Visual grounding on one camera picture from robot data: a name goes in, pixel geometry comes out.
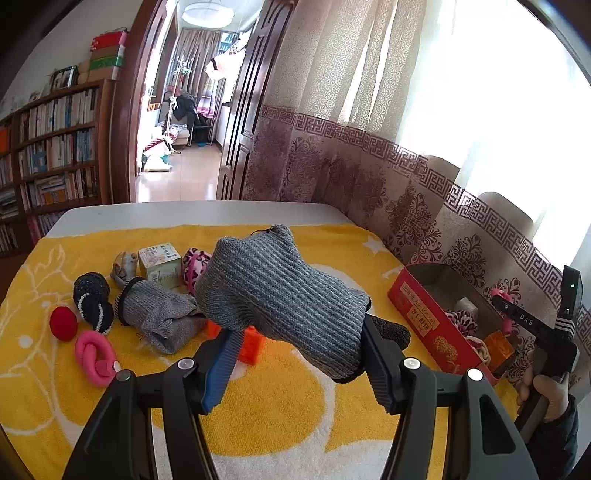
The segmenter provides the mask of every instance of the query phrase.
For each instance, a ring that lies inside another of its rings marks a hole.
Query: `black device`
[[[534,375],[546,375],[557,382],[562,382],[564,376],[574,370],[579,360],[579,349],[574,343],[574,334],[583,297],[583,282],[578,270],[564,266],[560,295],[561,302],[554,328],[500,295],[492,298],[492,304],[497,310],[535,336],[532,365]],[[515,426],[525,443],[530,441],[547,409],[548,399],[532,386],[530,396],[521,406],[515,420]]]
[[[537,480],[517,428],[482,372],[434,372],[382,337],[374,318],[367,314],[363,323],[363,365],[378,403],[401,416],[382,480],[426,479],[437,407],[449,408],[444,480]],[[86,423],[63,480],[156,480],[151,408],[163,410],[173,478],[217,480],[199,416],[222,399],[242,339],[242,332],[222,330],[164,372],[119,372]]]

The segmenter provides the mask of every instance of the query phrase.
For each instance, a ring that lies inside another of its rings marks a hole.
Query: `doorway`
[[[180,0],[151,50],[135,162],[137,202],[215,200],[232,93],[262,0],[224,0],[234,18],[196,28]],[[178,34],[175,23],[178,18]]]

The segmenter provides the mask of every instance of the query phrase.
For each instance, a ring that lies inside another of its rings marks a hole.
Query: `hand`
[[[523,380],[517,386],[517,404],[523,404],[530,397],[530,386],[534,370],[531,366],[525,371]],[[561,383],[545,375],[533,378],[534,388],[548,399],[549,405],[544,416],[544,422],[559,419],[569,406],[569,375],[564,376]]]

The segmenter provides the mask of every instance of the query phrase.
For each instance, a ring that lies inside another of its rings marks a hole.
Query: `wall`
[[[84,0],[48,36],[41,40],[12,80],[0,118],[28,102],[31,92],[41,91],[54,69],[89,58],[92,39],[108,30],[131,28],[142,0]]]

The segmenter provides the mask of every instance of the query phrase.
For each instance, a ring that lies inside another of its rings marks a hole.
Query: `orange box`
[[[208,338],[215,338],[222,327],[211,320],[207,321],[206,334]],[[248,365],[255,365],[258,355],[265,344],[265,337],[256,331],[256,328],[249,327],[244,330],[244,343],[238,353],[238,359]]]

